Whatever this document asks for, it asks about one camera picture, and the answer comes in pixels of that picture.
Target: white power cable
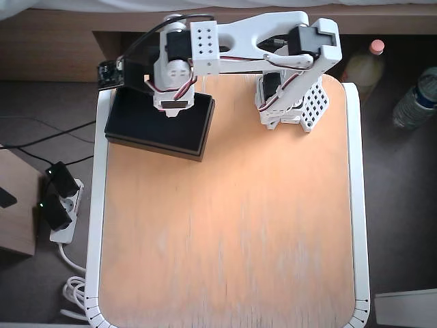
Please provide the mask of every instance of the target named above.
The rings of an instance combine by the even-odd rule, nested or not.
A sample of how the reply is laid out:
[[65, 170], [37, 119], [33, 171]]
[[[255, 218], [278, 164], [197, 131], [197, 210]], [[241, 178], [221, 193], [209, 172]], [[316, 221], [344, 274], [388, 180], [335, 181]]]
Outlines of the white power cable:
[[[67, 262], [68, 265], [70, 265], [72, 268], [75, 268], [76, 270], [85, 272], [85, 268], [77, 265], [76, 263], [73, 263], [67, 257], [67, 255], [64, 252], [64, 245], [62, 243], [57, 243], [57, 246], [59, 248], [61, 257]], [[79, 306], [82, 310], [85, 310], [85, 306], [84, 306], [85, 291], [83, 290], [84, 287], [85, 287], [85, 278], [78, 277], [75, 275], [73, 277], [68, 278], [66, 284], [62, 288], [62, 295], [71, 303], [74, 303], [77, 306]], [[88, 321], [86, 316], [73, 311], [61, 310], [61, 314], [63, 314], [64, 316], [69, 316], [70, 318]]]
[[85, 272], [85, 268], [81, 267], [80, 265], [77, 265], [76, 263], [73, 263], [67, 255], [64, 253], [64, 246], [62, 243], [57, 243], [57, 246], [59, 248], [59, 252], [61, 253], [62, 258], [64, 261], [67, 262], [68, 265], [70, 265], [72, 268], [79, 270], [80, 272]]

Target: water bottle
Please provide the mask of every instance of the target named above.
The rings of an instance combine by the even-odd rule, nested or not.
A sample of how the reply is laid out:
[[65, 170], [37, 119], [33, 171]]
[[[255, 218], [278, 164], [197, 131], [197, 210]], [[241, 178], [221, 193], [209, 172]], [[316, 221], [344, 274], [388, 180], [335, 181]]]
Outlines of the water bottle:
[[413, 129], [422, 125], [437, 111], [437, 67], [428, 68], [417, 84], [398, 102], [393, 111], [393, 123]]

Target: wooden table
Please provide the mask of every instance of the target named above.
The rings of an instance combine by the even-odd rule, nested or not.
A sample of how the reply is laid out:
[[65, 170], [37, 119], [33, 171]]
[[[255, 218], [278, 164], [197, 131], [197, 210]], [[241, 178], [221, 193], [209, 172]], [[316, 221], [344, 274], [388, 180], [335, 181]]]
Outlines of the wooden table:
[[324, 76], [330, 106], [305, 133], [259, 123], [254, 75], [208, 77], [197, 87], [216, 99], [201, 163], [107, 143], [109, 93], [99, 95], [91, 324], [363, 327], [369, 282], [356, 89], [345, 93]]

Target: white bed sheet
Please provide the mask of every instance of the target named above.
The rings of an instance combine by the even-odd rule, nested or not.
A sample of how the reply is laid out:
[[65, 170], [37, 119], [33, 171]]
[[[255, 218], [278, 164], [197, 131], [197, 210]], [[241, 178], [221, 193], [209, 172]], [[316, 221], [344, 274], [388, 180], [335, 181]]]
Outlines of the white bed sheet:
[[27, 8], [76, 12], [166, 12], [205, 7], [258, 8], [312, 7], [316, 5], [385, 5], [394, 3], [437, 3], [437, 0], [0, 0], [0, 20]]

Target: plastic bottle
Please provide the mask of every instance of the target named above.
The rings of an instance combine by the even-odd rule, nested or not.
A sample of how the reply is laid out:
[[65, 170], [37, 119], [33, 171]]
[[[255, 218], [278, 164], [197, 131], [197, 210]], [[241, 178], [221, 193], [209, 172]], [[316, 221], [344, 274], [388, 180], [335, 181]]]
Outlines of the plastic bottle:
[[384, 72], [384, 59], [381, 56], [384, 43], [374, 40], [366, 51], [354, 54], [341, 76], [341, 82], [353, 82], [358, 89], [361, 102], [365, 101], [381, 79]]
[[437, 67], [428, 68], [398, 102], [393, 123], [400, 128], [416, 128], [437, 112]]

